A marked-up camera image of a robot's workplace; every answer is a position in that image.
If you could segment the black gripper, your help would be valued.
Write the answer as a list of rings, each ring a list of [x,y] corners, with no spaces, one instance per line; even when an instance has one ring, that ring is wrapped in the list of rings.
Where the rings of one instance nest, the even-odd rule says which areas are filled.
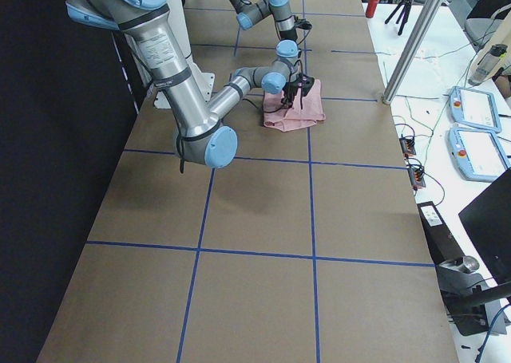
[[[281,108],[289,109],[292,107],[292,102],[300,89],[300,81],[290,81],[283,87],[283,97],[281,99]]]
[[[296,32],[296,28],[290,28],[289,30],[282,30],[278,28],[278,34],[280,41],[282,40],[291,40],[294,42],[297,42],[298,40],[298,34]]]

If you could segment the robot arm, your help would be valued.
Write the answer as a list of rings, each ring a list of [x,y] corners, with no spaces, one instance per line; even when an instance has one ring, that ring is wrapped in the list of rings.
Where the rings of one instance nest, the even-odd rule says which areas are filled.
[[[259,22],[272,17],[279,40],[297,41],[298,18],[292,13],[290,0],[228,0],[242,30],[249,30]]]
[[[154,86],[169,102],[176,120],[174,139],[182,163],[223,168],[238,147],[234,129],[223,118],[254,88],[281,95],[285,107],[292,104],[299,82],[296,43],[297,17],[289,0],[228,0],[244,30],[271,16],[280,35],[276,59],[263,67],[237,69],[232,79],[206,100],[188,58],[189,44],[180,43],[185,31],[182,1],[169,0],[66,0],[69,17],[78,23],[127,34],[136,42]]]

